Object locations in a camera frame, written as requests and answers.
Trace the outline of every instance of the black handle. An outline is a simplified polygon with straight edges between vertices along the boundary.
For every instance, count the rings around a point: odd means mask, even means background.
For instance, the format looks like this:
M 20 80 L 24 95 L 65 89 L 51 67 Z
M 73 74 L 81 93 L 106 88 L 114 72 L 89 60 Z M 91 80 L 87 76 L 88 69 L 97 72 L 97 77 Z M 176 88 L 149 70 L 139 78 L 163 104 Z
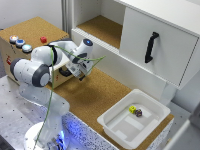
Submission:
M 151 56 L 151 52 L 152 52 L 152 48 L 153 48 L 153 44 L 154 44 L 154 39 L 156 39 L 157 37 L 159 37 L 159 34 L 156 32 L 153 32 L 152 36 L 149 39 L 147 52 L 145 55 L 145 63 L 149 63 L 153 59 L 153 57 Z
M 62 67 L 59 68 L 59 72 L 61 75 L 65 76 L 65 77 L 69 77 L 72 74 L 68 69 L 66 71 L 62 70 Z

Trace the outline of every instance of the open cabinet compartment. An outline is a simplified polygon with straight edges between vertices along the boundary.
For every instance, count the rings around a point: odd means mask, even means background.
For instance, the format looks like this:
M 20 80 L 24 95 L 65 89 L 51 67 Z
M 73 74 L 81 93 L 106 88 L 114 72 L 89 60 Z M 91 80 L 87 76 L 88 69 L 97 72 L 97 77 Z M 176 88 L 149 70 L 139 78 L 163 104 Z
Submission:
M 114 0 L 74 0 L 72 26 L 119 49 L 125 8 Z

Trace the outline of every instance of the shelf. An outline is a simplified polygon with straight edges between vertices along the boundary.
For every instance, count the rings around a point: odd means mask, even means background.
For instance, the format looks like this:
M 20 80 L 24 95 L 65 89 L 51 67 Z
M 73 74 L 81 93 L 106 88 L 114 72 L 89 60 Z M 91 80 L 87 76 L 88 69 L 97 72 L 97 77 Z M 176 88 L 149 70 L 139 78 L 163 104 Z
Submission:
M 123 26 L 114 21 L 98 16 L 77 27 L 118 49 L 120 48 Z

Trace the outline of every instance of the white wall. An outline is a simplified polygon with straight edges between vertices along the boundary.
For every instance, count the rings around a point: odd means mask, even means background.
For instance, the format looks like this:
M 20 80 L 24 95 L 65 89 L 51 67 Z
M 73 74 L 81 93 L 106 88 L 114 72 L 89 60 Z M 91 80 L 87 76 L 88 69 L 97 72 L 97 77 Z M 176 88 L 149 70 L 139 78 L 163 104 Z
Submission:
M 39 16 L 62 29 L 60 0 L 0 0 L 0 29 Z
M 177 93 L 173 102 L 192 112 L 200 102 L 200 71 Z

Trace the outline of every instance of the toy in bin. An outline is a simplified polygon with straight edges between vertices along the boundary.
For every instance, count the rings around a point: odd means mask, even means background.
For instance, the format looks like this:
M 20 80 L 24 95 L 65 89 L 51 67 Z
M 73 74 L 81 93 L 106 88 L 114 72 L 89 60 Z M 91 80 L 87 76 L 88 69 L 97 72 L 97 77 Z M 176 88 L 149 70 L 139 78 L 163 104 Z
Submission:
M 130 111 L 132 114 L 135 114 L 137 117 L 142 116 L 142 110 L 141 110 L 141 109 L 136 110 L 136 107 L 135 107 L 135 106 L 129 107 L 129 111 Z

